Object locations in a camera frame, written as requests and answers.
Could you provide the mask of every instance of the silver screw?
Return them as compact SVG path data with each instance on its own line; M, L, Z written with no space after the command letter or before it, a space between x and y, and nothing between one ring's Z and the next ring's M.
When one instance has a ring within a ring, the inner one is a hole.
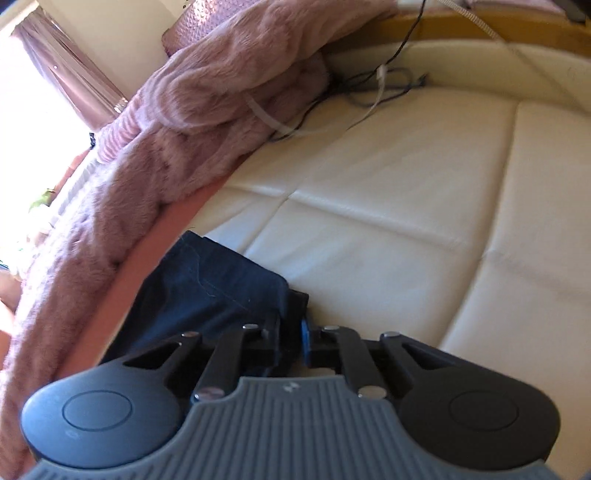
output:
M388 392L377 385L366 385L357 390L359 398L367 398L368 400L381 400L386 398Z
M219 387L205 387L195 393L195 400L198 401L214 401L225 397L226 394Z

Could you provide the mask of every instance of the black cable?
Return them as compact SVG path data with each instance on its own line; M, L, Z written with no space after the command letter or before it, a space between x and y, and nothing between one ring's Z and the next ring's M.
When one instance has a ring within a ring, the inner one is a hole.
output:
M394 60L396 60L396 58L400 55L400 52L402 52L402 50L404 49L404 47L406 46L406 44L408 43L408 40L410 39L410 37L412 36L414 29L417 28L417 25L419 24L419 22L421 21L422 17L423 17L423 13L425 11L425 5L427 4L427 0L423 0L421 3L421 7L418 11L418 15L415 19L415 21L413 22L413 24L411 25L410 29L408 30L407 34L404 36L404 38L402 39L402 42L400 44L400 46L398 47L398 49L396 50L396 52L394 53L394 55L392 55L385 63L384 65L389 65L390 63L392 63ZM375 69L373 69L371 72L362 72L362 73L358 73L356 75L353 75L352 77L345 79L339 83L331 83L331 85L329 85L328 89L323 92L321 95L319 95L311 104L310 106L306 109L306 111L304 112L304 114L302 115L300 121L298 122L298 124L293 128L293 131L298 131L299 129L301 129L301 127L304 125L306 119L308 118L308 116L316 109L316 107L318 107L320 104L322 104L323 102L327 101L328 99L337 96L337 95L347 95L349 97L349 99L351 101L353 101L354 103L356 102L355 100L353 100L350 95L351 93L354 92L354 88L359 87L360 85L363 85L364 83L368 82L369 80L371 80L373 78L374 75L376 75L377 71L378 71L378 67L376 67ZM386 102L390 102L392 100L395 100L396 98L400 98L403 95L406 95L408 92L410 92L411 90L415 89L415 88L420 88L420 87L424 87L425 86L425 82L426 82L426 75L422 75L419 78L418 82L413 82L412 80L412 73L410 72L410 70L404 68L404 67L395 67L393 69L388 69L388 73L392 73L392 72L404 72L407 74L409 81L405 86L387 86L386 90L400 90L399 93L396 93L394 95L391 95L389 97L386 97L382 100L380 100L378 102L378 105L381 105L382 103L386 103ZM360 81L355 83L354 85L350 85L349 82L351 82L352 80L355 80L356 78L365 76L365 78ZM360 106L367 106L367 107L371 107L373 104L371 105L365 105L365 104L359 104ZM275 143L275 142L279 142L281 140L285 140L286 138L292 137L293 133L289 133L289 134L284 134L280 137L275 137L274 136L275 133L273 133L271 135L271 138L269 139L269 142L271 143Z

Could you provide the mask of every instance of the pink pillow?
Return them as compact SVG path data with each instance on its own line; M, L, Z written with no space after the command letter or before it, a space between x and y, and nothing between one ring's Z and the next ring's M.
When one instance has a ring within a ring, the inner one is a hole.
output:
M258 0L195 0L181 17L162 35L162 45L169 57L198 42L214 28Z

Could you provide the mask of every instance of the blue gripper pad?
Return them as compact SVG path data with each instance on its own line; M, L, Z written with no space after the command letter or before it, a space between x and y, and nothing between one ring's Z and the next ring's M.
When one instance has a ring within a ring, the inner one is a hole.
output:
M477 472L435 458L387 400L359 398L341 376L241 378L193 406L162 448L127 465L77 470L42 460L25 480L558 480L545 466Z

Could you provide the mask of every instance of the pink fur blanket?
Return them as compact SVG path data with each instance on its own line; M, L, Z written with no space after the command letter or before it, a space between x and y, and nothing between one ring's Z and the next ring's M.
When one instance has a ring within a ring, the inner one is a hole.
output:
M175 54L105 128L100 154L111 162L68 208L26 279L2 371L2 477L22 468L26 399L52 380L162 205L232 171L268 138L244 94L287 121L327 85L318 49L393 10L393 0L262 0Z

